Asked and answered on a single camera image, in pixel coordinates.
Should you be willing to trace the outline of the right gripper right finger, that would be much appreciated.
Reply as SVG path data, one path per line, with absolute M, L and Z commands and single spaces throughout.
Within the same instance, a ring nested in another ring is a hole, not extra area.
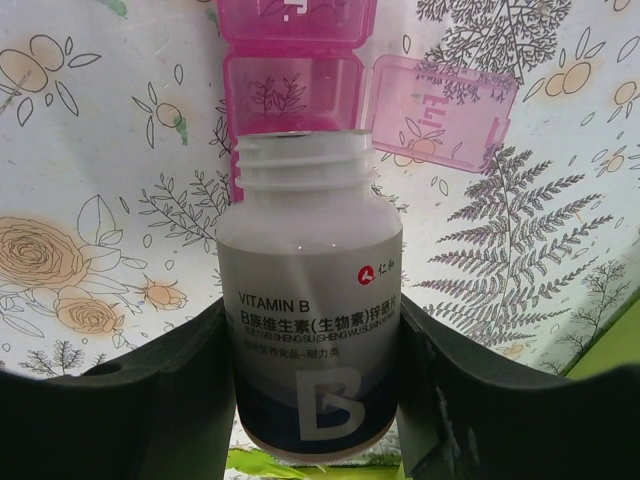
M 636 479 L 639 367 L 569 380 L 401 298 L 397 424 L 411 479 Z

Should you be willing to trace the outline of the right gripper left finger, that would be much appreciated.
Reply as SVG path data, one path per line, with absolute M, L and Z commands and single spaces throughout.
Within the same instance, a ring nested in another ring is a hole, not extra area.
M 1 374 L 4 479 L 221 479 L 235 397 L 222 301 L 81 376 Z

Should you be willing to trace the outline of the white capped pill bottle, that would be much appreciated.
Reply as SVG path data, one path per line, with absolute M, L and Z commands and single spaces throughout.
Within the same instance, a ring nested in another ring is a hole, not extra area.
M 302 462 L 390 428 L 403 226 L 372 191 L 363 130 L 247 135 L 243 199 L 216 228 L 237 410 L 247 436 Z

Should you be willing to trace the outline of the pink weekly pill organizer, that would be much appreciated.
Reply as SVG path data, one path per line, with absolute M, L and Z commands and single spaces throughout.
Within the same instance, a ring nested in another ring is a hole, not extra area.
M 483 171 L 504 141 L 518 85 L 498 73 L 357 49 L 373 1 L 221 1 L 228 132 L 365 129 L 398 165 Z

